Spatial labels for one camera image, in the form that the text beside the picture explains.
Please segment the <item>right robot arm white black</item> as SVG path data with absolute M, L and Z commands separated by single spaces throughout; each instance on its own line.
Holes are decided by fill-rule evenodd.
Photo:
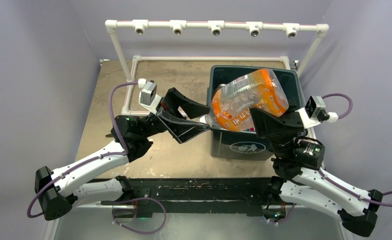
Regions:
M 355 187 L 322 169 L 325 146 L 302 133 L 321 122 L 305 108 L 277 117 L 257 107 L 249 109 L 258 138 L 270 141 L 276 177 L 265 189 L 272 204 L 280 200 L 329 215 L 351 233 L 369 237 L 378 219 L 383 194 Z

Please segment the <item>orange label bottle corner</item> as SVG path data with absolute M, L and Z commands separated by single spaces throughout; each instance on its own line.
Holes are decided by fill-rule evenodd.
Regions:
M 257 69 L 220 87 L 210 101 L 205 121 L 211 127 L 232 132 L 254 128 L 250 108 L 259 108 L 275 117 L 289 108 L 288 98 L 271 68 Z

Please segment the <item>black table front rail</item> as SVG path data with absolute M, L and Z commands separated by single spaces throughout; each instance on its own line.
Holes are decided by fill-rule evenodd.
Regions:
M 282 200 L 277 176 L 243 178 L 124 178 L 122 195 L 102 205 L 131 206 L 137 218 L 154 213 L 245 214 L 262 217 L 267 207 L 291 206 Z

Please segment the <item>white PVC pipe frame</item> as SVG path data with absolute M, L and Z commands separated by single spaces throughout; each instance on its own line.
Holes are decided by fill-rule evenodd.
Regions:
M 281 62 L 285 69 L 291 69 L 291 61 L 288 56 L 141 56 L 134 55 L 131 66 L 127 65 L 125 55 L 123 53 L 120 40 L 117 35 L 118 29 L 130 28 L 134 29 L 139 36 L 143 35 L 150 28 L 171 29 L 176 36 L 182 35 L 187 29 L 208 29 L 214 36 L 219 36 L 225 29 L 245 30 L 252 37 L 257 37 L 261 31 L 281 31 L 286 37 L 294 39 L 299 32 L 312 32 L 316 34 L 316 38 L 310 45 L 305 57 L 299 64 L 296 74 L 300 76 L 308 65 L 309 61 L 316 52 L 322 39 L 328 34 L 330 26 L 328 24 L 305 25 L 299 23 L 264 23 L 262 21 L 246 21 L 232 22 L 224 20 L 208 20 L 208 21 L 186 21 L 186 20 L 168 20 L 153 21 L 148 19 L 133 20 L 116 20 L 108 19 L 104 23 L 107 33 L 110 35 L 116 54 L 119 58 L 122 70 L 125 74 L 127 82 L 133 82 L 137 72 L 139 62 Z

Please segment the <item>dark green plastic bin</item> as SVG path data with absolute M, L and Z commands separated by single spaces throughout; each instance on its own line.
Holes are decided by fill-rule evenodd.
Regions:
M 225 84 L 261 68 L 261 66 L 241 65 L 213 66 L 210 70 L 206 104 L 208 106 L 211 104 L 214 94 Z M 296 72 L 280 68 L 273 68 L 272 70 L 288 100 L 298 108 L 301 108 L 303 105 L 303 94 L 301 93 L 300 82 Z M 269 150 L 271 142 L 267 139 L 257 138 L 254 130 L 234 132 L 213 126 L 210 132 L 210 155 L 212 157 L 245 161 L 266 161 L 273 155 L 273 152 Z

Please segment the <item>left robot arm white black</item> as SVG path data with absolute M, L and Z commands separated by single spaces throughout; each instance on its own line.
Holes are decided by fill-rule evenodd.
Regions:
M 112 117 L 113 140 L 100 150 L 60 168 L 44 166 L 36 171 L 32 202 L 39 203 L 45 220 L 56 220 L 72 208 L 88 203 L 130 203 L 133 191 L 124 177 L 105 182 L 95 182 L 95 178 L 143 157 L 152 147 L 150 137 L 154 135 L 167 132 L 183 144 L 209 130 L 207 124 L 196 122 L 195 118 L 208 114 L 210 108 L 176 88 L 159 96 L 154 90 L 142 87 L 139 104 L 149 111 L 148 115 Z

